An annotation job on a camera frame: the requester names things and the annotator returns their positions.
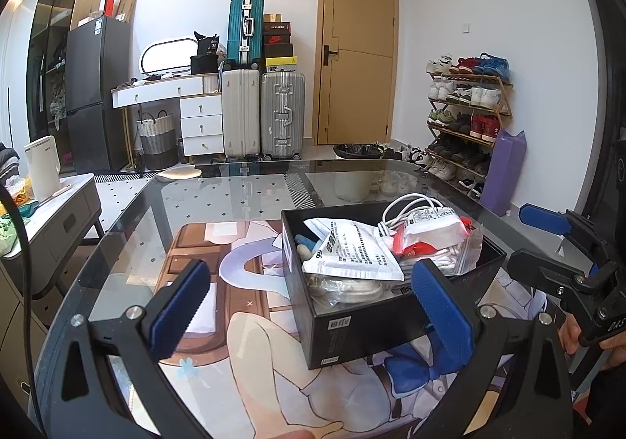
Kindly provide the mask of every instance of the anime desk mat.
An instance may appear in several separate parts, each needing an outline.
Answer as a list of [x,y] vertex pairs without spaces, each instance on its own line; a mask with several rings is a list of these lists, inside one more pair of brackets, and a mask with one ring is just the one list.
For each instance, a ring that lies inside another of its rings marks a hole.
[[[282,276],[281,231],[280,220],[180,229],[155,290],[169,285],[190,259],[206,261],[212,285],[161,369],[215,439],[405,439],[441,400],[459,367],[427,335],[308,370]],[[537,295],[531,299],[502,270],[482,302],[508,317],[534,317],[542,307]],[[505,377],[506,365],[469,430],[484,425]],[[134,388],[129,407],[139,425],[158,433]]]

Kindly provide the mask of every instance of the screw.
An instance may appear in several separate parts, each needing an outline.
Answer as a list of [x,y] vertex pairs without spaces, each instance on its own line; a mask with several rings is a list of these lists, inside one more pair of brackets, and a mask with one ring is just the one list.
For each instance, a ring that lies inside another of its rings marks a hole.
[[539,322],[544,326],[549,326],[552,324],[552,317],[550,317],[550,314],[547,314],[546,312],[539,312]]
[[496,309],[491,305],[485,305],[483,307],[480,307],[480,314],[485,319],[493,319],[496,315],[498,315]]
[[76,314],[70,319],[70,324],[74,327],[80,326],[83,322],[85,322],[85,318],[81,314]]
[[124,313],[128,319],[137,319],[137,317],[141,317],[143,314],[143,308],[140,306],[132,306],[126,309]]

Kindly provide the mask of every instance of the hand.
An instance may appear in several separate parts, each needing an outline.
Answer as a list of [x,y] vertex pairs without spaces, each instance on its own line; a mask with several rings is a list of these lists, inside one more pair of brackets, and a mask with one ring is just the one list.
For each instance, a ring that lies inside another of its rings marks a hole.
[[[570,355],[575,354],[580,347],[578,336],[580,336],[580,326],[572,314],[567,314],[564,324],[558,331],[558,338],[561,341],[561,347]],[[600,347],[602,349],[613,349],[608,361],[602,367],[603,370],[615,368],[625,363],[626,331],[622,331],[619,335],[603,340],[600,342]]]

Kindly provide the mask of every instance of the open box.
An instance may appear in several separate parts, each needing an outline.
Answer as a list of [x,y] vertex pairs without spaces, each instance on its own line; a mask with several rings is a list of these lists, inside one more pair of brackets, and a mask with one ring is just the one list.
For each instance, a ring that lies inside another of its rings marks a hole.
[[[316,312],[309,294],[293,239],[296,234],[316,238],[304,221],[308,218],[347,218],[376,225],[389,204],[375,202],[282,212],[284,276],[309,369],[380,353],[431,330],[429,320],[412,292],[323,314]],[[505,257],[502,249],[484,237],[476,269],[465,275],[450,277],[450,281],[478,303]]]

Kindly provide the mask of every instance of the red sneaker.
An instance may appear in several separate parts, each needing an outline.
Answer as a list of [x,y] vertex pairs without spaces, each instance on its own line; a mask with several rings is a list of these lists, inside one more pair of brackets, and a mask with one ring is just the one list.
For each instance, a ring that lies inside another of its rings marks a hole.
[[479,58],[459,58],[458,64],[450,67],[450,73],[474,73],[473,68],[483,61],[484,59]]
[[472,116],[471,119],[471,128],[469,130],[469,134],[472,137],[476,137],[477,139],[483,138],[484,131],[484,118],[483,116]]
[[500,122],[494,116],[486,116],[484,120],[482,139],[487,142],[496,142],[500,132]]

